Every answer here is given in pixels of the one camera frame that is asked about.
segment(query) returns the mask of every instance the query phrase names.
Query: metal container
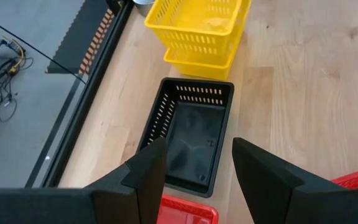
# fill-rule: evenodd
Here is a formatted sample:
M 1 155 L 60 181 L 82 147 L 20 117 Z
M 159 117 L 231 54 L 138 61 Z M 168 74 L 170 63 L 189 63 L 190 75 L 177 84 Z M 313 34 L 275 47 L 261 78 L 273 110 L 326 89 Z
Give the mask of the metal container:
M 154 4 L 154 0 L 134 0 L 134 3 L 139 13 L 146 17 Z

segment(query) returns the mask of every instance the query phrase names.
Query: black plastic basket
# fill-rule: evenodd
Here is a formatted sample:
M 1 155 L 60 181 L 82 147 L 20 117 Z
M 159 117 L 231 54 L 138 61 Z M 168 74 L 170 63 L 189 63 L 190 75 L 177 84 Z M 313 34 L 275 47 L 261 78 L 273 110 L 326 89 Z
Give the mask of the black plastic basket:
M 227 82 L 161 81 L 138 150 L 166 138 L 167 187 L 212 195 L 233 93 Z

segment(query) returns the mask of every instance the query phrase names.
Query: yellow plastic basket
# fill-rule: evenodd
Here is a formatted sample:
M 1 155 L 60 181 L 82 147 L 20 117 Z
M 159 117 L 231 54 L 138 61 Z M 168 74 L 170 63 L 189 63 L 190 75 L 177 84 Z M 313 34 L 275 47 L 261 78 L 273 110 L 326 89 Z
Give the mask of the yellow plastic basket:
M 209 54 L 186 48 L 168 48 L 164 61 L 171 63 L 179 72 L 204 78 L 225 80 L 239 46 L 251 0 L 243 0 L 239 14 L 227 40 L 223 53 Z
M 221 55 L 226 50 L 242 1 L 156 0 L 145 25 L 168 48 Z

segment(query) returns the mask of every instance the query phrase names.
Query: black metal frame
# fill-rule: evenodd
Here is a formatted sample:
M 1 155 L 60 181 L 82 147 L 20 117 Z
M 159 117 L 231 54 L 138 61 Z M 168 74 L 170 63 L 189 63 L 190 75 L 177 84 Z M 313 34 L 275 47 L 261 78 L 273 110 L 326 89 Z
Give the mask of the black metal frame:
M 133 2 L 128 1 L 116 15 L 116 20 L 114 21 L 114 24 L 112 24 L 114 28 L 112 29 L 112 32 L 106 36 L 106 45 L 104 46 L 99 58 L 94 60 L 97 64 L 89 73 L 87 85 L 81 94 L 80 100 L 75 108 L 75 112 L 73 113 L 63 137 L 60 140 L 55 156 L 41 183 L 41 187 L 57 187 L 59 184 L 67 162 L 71 156 L 71 152 L 75 146 L 76 140 L 80 135 L 86 116 L 88 115 L 88 111 L 91 108 L 94 97 L 96 96 L 100 83 L 104 77 L 104 73 L 106 72 L 112 54 L 117 47 L 133 6 Z

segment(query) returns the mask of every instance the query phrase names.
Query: gray floor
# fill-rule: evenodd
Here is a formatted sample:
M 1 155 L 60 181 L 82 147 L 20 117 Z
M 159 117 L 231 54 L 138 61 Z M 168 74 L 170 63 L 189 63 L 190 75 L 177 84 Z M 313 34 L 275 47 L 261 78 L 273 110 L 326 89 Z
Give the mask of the gray floor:
M 82 3 L 83 0 L 0 0 L 0 25 L 52 57 Z M 75 81 L 68 74 L 45 74 L 49 60 L 28 46 L 24 48 L 27 56 L 34 58 L 34 64 L 14 77 L 12 90 L 17 93 L 17 111 L 8 122 L 0 122 L 0 187 L 25 185 Z M 0 55 L 14 54 L 1 49 Z M 56 148 L 82 89 L 80 84 L 52 149 Z M 0 107 L 3 119 L 10 115 L 12 106 Z

